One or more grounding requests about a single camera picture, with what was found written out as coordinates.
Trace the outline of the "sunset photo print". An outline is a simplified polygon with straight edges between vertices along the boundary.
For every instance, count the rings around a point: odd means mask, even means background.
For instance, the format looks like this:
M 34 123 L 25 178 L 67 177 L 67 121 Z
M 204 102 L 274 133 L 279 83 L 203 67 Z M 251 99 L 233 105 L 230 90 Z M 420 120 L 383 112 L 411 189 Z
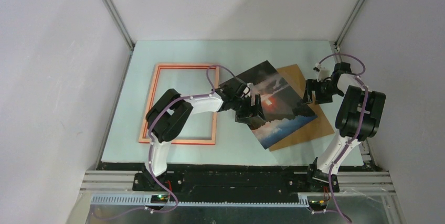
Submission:
M 264 149 L 317 119 L 270 62 L 264 61 L 236 77 L 248 85 L 252 95 L 260 95 L 264 118 L 253 118 L 247 125 Z

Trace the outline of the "orange wooden picture frame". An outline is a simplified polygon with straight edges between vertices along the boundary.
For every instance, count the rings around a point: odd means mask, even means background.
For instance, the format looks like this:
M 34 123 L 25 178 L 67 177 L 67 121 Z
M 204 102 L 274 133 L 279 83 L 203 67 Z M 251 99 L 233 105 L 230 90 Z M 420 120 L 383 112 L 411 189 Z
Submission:
M 147 123 L 147 121 L 145 119 L 145 115 L 154 105 L 154 98 L 156 95 L 158 80 L 159 80 L 161 71 L 165 70 L 165 69 L 167 69 L 167 70 L 168 69 L 214 70 L 215 77 L 214 77 L 214 81 L 212 83 L 219 84 L 220 67 L 218 67 L 218 66 L 212 67 L 212 64 L 209 64 L 209 63 L 158 63 L 155 66 L 155 69 L 153 72 L 151 85 L 150 85 L 150 89 L 149 89 L 147 100 L 146 100 L 143 122 L 141 125 L 140 134 L 139 134 L 139 138 L 138 138 L 138 142 L 140 144 L 150 144 L 150 139 L 147 136 L 149 124 Z M 212 115 L 210 138 L 175 139 L 175 140 L 173 140 L 172 144 L 176 144 L 176 145 L 215 145 L 216 144 L 216 132 L 217 132 L 217 113 L 214 112 Z

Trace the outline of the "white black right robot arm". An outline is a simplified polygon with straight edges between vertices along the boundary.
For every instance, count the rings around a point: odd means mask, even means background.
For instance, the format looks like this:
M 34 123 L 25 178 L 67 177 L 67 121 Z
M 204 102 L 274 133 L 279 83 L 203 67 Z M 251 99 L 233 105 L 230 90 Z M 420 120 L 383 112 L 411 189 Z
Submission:
M 320 63 L 314 67 L 316 79 L 307 79 L 303 104 L 326 104 L 334 95 L 343 98 L 335 119 L 336 132 L 327 149 L 308 166 L 306 187 L 313 192 L 337 190 L 337 173 L 348 154 L 379 129 L 386 96 L 371 91 L 347 62 L 335 64 L 333 71 Z

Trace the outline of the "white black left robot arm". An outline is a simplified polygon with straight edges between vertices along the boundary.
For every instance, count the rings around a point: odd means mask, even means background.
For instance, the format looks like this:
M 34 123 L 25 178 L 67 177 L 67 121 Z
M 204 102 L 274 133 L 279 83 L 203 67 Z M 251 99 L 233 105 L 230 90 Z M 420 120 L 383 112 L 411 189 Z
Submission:
M 155 191 L 164 188 L 166 177 L 163 173 L 167 170 L 169 148 L 191 115 L 233 110 L 237 123 L 265 122 L 261 95 L 253 88 L 252 83 L 234 77 L 206 94 L 183 97 L 175 89 L 167 90 L 145 117 L 148 123 L 146 132 L 150 138 L 148 160 L 145 162 L 150 173 L 145 183 Z

